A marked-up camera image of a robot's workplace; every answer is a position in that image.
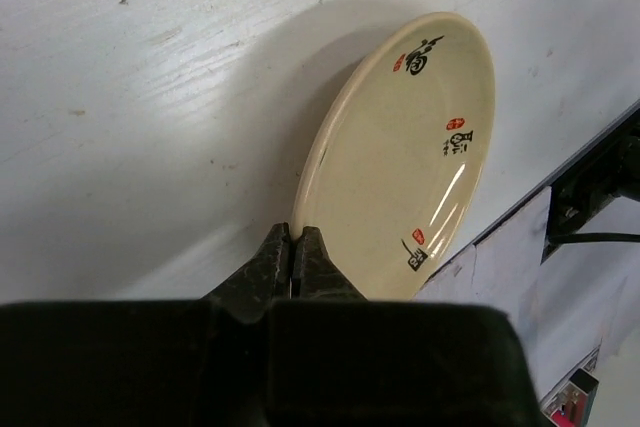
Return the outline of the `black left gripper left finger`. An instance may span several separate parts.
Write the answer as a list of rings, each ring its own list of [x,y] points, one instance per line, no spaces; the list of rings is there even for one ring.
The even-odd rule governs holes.
[[[5,426],[263,426],[263,321],[288,289],[291,237],[200,299],[1,309]]]

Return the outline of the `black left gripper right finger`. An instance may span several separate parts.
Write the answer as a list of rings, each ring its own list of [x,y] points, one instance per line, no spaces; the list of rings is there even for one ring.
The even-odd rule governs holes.
[[[273,426],[539,426],[507,315],[471,304],[329,298],[267,313]]]

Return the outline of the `beige round patterned plate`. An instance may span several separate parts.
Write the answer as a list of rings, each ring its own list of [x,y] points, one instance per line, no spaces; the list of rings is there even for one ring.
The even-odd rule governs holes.
[[[291,232],[317,228],[367,299],[413,297],[440,262],[486,162],[495,75],[478,28],[419,17],[356,68],[301,173]]]

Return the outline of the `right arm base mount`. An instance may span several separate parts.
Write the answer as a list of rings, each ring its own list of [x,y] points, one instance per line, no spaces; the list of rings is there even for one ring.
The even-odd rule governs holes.
[[[568,237],[618,197],[639,199],[639,129],[616,134],[593,147],[552,183],[547,259]]]

